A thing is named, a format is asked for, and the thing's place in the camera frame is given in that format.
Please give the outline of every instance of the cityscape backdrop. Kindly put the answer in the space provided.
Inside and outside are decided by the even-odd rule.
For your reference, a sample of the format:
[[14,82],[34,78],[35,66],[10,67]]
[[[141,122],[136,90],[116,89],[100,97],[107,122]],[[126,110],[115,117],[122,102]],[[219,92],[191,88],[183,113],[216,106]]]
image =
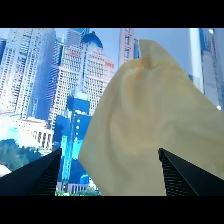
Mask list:
[[139,39],[159,42],[223,109],[224,32],[197,31],[202,76],[193,69],[190,28],[0,28],[0,162],[13,171],[61,147],[58,189],[97,190],[78,154],[111,78],[140,57]]

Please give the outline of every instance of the sky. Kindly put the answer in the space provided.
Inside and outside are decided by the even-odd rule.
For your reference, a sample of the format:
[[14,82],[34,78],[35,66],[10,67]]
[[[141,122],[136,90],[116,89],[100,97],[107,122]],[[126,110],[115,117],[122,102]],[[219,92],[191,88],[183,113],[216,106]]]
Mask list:
[[[7,38],[10,28],[0,28],[0,37]],[[68,28],[55,28],[58,37],[66,37]],[[100,38],[104,52],[118,67],[119,28],[91,28]],[[135,28],[136,39],[155,40],[179,62],[187,74],[192,74],[188,28]]]

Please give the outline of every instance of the blue dome roof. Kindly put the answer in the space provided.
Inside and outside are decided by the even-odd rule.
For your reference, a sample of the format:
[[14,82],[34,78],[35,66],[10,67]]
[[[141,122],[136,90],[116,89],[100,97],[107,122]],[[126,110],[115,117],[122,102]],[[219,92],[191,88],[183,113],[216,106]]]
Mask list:
[[86,34],[82,38],[82,43],[94,44],[96,47],[103,48],[101,40],[99,39],[99,37],[96,36],[94,31],[92,33]]

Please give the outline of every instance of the cream-colored towel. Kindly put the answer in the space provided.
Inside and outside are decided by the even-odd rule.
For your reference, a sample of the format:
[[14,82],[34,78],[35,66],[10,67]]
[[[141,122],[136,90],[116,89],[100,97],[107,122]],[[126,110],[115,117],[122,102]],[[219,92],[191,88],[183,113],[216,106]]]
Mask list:
[[154,41],[106,88],[79,159],[103,195],[166,195],[158,149],[224,179],[224,114]]

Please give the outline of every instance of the cloth fold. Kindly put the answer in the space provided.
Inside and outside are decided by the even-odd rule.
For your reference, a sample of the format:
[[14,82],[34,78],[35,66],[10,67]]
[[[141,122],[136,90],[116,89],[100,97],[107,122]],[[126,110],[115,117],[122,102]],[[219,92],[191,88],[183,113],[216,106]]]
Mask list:
[[103,195],[166,195],[158,149],[224,179],[224,114],[159,44],[121,66],[94,113],[79,160]]

